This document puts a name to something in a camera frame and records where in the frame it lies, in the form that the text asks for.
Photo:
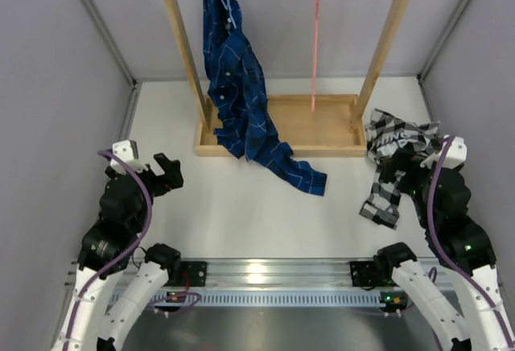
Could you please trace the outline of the black white checkered shirt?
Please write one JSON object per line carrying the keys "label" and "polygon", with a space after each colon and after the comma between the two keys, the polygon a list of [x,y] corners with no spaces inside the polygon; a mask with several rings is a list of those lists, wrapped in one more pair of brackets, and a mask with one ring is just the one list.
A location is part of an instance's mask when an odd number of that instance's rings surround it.
{"label": "black white checkered shirt", "polygon": [[370,194],[360,209],[360,215],[391,229],[399,218],[400,197],[384,198],[380,195],[381,161],[393,155],[397,149],[408,149],[428,157],[440,151],[443,137],[439,133],[440,122],[417,124],[398,118],[383,110],[375,109],[365,125],[367,157],[377,165]]}

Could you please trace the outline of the pink wire hanger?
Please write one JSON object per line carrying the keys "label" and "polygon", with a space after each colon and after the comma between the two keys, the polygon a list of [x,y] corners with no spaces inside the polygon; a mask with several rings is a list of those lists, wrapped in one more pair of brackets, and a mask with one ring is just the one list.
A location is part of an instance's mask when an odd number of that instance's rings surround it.
{"label": "pink wire hanger", "polygon": [[319,50],[319,4],[320,0],[314,0],[314,36],[313,36],[313,54],[312,54],[312,70],[311,70],[311,113],[315,112],[316,101],[316,78],[318,70],[318,50]]}

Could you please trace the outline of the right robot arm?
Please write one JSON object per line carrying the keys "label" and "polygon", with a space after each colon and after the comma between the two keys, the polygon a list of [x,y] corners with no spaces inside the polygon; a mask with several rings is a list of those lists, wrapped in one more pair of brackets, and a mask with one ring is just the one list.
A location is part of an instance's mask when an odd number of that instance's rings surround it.
{"label": "right robot arm", "polygon": [[402,190],[410,195],[429,249],[458,298],[459,307],[435,285],[404,242],[378,250],[374,274],[397,284],[419,310],[442,350],[512,350],[514,333],[498,285],[496,256],[485,230],[468,215],[472,194],[460,173],[462,163],[443,152],[426,159],[397,151],[381,178],[404,173]]}

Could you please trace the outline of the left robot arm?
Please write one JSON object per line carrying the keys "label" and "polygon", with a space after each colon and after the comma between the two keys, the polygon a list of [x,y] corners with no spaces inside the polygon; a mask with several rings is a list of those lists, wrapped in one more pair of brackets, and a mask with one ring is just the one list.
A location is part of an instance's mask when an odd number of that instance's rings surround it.
{"label": "left robot arm", "polygon": [[151,297],[182,275],[181,253],[158,243],[147,251],[131,284],[115,303],[111,297],[130,257],[150,228],[153,202],[183,187],[178,160],[154,155],[155,174],[135,153],[101,152],[109,178],[100,198],[97,222],[83,236],[76,281],[54,350],[120,350]]}

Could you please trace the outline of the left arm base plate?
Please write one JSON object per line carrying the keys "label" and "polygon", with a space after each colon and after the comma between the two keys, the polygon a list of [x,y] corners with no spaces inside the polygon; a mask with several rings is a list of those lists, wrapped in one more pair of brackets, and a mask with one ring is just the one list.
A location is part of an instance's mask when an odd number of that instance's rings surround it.
{"label": "left arm base plate", "polygon": [[179,287],[204,287],[207,274],[207,262],[182,261],[176,285]]}

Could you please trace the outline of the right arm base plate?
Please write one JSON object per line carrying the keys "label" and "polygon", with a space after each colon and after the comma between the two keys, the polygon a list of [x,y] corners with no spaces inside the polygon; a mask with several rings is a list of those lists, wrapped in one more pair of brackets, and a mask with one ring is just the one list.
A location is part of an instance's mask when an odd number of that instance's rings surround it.
{"label": "right arm base plate", "polygon": [[371,290],[379,285],[377,268],[373,261],[351,261],[349,268],[354,287]]}

